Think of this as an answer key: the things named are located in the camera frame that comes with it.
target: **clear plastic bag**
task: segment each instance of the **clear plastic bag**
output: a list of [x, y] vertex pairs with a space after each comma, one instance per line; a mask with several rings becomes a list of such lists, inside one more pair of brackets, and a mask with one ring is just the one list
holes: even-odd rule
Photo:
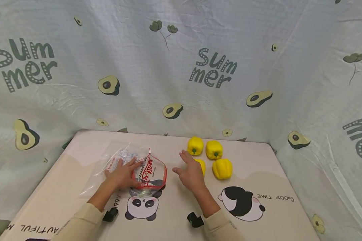
[[132, 172], [132, 178], [142, 182], [142, 185], [138, 188], [118, 191], [118, 195], [122, 198], [132, 196], [147, 197], [163, 188], [167, 176], [166, 165], [153, 157], [150, 149], [138, 147], [132, 143], [126, 145], [126, 143], [114, 141], [103, 152], [80, 197], [88, 198], [94, 195], [101, 183], [106, 179], [105, 170], [113, 172], [119, 159], [122, 159], [122, 164], [125, 165], [134, 157], [136, 157], [136, 162], [143, 160], [143, 165]]

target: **small yellow flower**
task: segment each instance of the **small yellow flower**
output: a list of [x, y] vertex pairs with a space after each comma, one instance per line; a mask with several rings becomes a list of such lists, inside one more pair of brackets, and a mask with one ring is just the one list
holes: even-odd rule
[[223, 131], [223, 136], [230, 137], [232, 135], [233, 131], [231, 129], [225, 129]]
[[97, 119], [95, 122], [100, 126], [108, 127], [108, 123], [104, 119]]
[[318, 216], [312, 216], [312, 225], [314, 226], [315, 230], [318, 231], [320, 234], [324, 234], [326, 231], [325, 223], [323, 220]]

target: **fabric backdrop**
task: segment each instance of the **fabric backdrop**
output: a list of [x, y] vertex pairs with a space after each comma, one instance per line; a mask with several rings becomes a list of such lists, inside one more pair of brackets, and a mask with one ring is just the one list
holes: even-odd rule
[[362, 0], [0, 0], [0, 219], [81, 129], [267, 142], [362, 240]]

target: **beige sleeve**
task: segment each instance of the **beige sleeve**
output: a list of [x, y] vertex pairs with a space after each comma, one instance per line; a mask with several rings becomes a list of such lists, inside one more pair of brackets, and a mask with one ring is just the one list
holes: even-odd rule
[[104, 215], [94, 205], [86, 203], [51, 241], [93, 241]]
[[245, 241], [243, 235], [222, 210], [205, 219], [204, 225], [211, 241]]

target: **hand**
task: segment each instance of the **hand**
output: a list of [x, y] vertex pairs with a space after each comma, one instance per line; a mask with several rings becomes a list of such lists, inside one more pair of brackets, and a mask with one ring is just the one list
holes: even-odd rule
[[173, 172], [179, 175], [182, 184], [194, 194], [206, 189], [201, 164], [184, 150], [180, 152], [180, 157], [186, 163], [186, 169], [174, 167]]
[[136, 158], [134, 157], [130, 162], [122, 165], [123, 160], [119, 159], [117, 167], [113, 172], [105, 170], [106, 180], [102, 184], [110, 190], [113, 190], [113, 192], [120, 189], [140, 186], [142, 183], [132, 178], [132, 172], [140, 167], [143, 161], [135, 163], [135, 160]]

